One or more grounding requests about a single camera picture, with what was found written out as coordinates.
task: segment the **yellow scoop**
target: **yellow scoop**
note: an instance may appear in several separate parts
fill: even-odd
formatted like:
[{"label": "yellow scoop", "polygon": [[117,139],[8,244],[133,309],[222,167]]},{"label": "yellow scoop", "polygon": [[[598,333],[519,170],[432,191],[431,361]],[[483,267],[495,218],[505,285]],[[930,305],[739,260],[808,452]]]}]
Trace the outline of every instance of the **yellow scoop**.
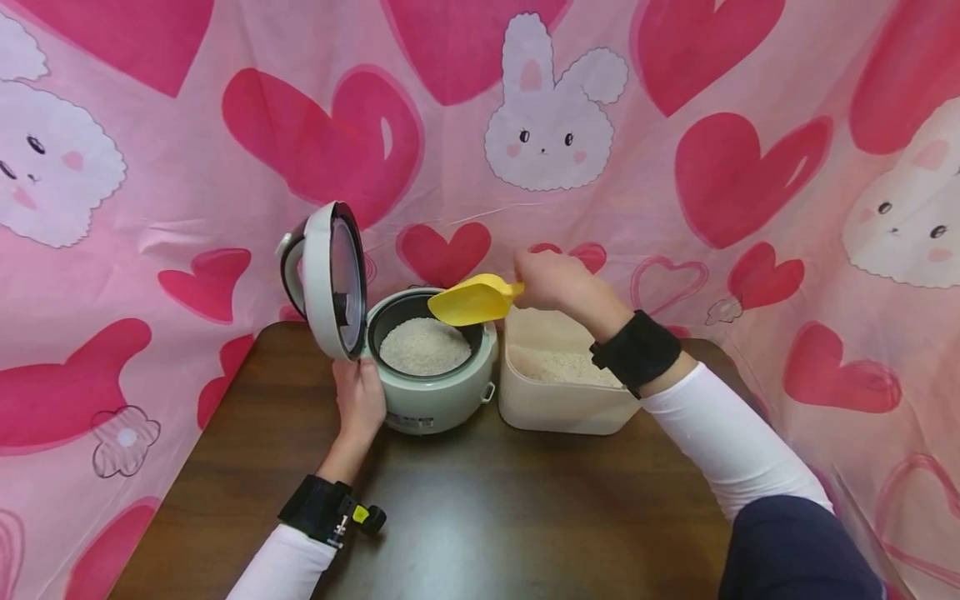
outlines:
[{"label": "yellow scoop", "polygon": [[427,301],[437,319],[463,327],[503,319],[514,298],[523,293],[522,283],[507,283],[489,273],[473,276]]}]

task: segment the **black wrist strap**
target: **black wrist strap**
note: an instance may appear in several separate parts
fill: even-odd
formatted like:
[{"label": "black wrist strap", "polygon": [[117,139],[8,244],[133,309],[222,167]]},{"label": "black wrist strap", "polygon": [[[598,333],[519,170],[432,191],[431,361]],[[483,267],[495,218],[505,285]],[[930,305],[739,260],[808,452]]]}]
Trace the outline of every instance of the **black wrist strap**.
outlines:
[{"label": "black wrist strap", "polygon": [[620,383],[640,398],[637,388],[663,375],[680,357],[680,340],[637,310],[630,322],[605,344],[593,344],[593,364],[610,369]]},{"label": "black wrist strap", "polygon": [[387,521],[379,507],[363,506],[352,494],[353,489],[341,481],[334,484],[307,475],[277,518],[308,538],[341,548],[349,524],[355,523],[361,533],[372,536]]},{"label": "black wrist strap", "polygon": [[335,532],[343,520],[340,505],[352,492],[345,483],[333,484],[316,475],[307,475],[277,518],[308,538],[339,547],[342,544],[337,543],[339,536]]}]

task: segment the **white rice cooker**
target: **white rice cooker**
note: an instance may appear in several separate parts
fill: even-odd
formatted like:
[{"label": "white rice cooker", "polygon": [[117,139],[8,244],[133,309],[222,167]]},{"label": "white rice cooker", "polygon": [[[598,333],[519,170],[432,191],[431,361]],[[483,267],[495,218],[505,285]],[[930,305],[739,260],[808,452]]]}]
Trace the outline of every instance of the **white rice cooker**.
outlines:
[{"label": "white rice cooker", "polygon": [[439,375],[400,372],[380,358],[380,344],[395,327],[433,317],[426,302],[442,290],[404,290],[368,312],[360,229],[346,203],[328,204],[312,214],[283,237],[277,253],[287,296],[310,325],[320,349],[334,360],[372,356],[376,361],[390,428],[414,435],[440,433],[463,423],[491,400],[498,353],[493,324],[458,327],[469,342],[470,357]]}]

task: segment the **pink backdrop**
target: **pink backdrop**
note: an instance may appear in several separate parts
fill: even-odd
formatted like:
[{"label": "pink backdrop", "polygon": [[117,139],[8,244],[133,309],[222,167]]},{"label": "pink backdrop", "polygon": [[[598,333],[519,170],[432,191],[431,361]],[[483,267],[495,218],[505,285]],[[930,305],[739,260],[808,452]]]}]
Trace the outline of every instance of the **pink backdrop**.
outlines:
[{"label": "pink backdrop", "polygon": [[955,0],[0,5],[0,600],[107,595],[334,199],[378,298],[536,245],[721,344],[960,598]]}]

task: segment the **white sleeve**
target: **white sleeve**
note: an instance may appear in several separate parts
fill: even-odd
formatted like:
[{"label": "white sleeve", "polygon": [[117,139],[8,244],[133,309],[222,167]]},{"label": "white sleeve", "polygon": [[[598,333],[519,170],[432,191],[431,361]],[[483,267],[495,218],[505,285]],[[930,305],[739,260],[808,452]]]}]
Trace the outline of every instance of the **white sleeve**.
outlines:
[{"label": "white sleeve", "polygon": [[310,600],[335,548],[278,525],[247,565],[227,600]]},{"label": "white sleeve", "polygon": [[833,512],[816,475],[705,365],[642,404],[703,472],[727,519],[772,495],[807,498]]}]

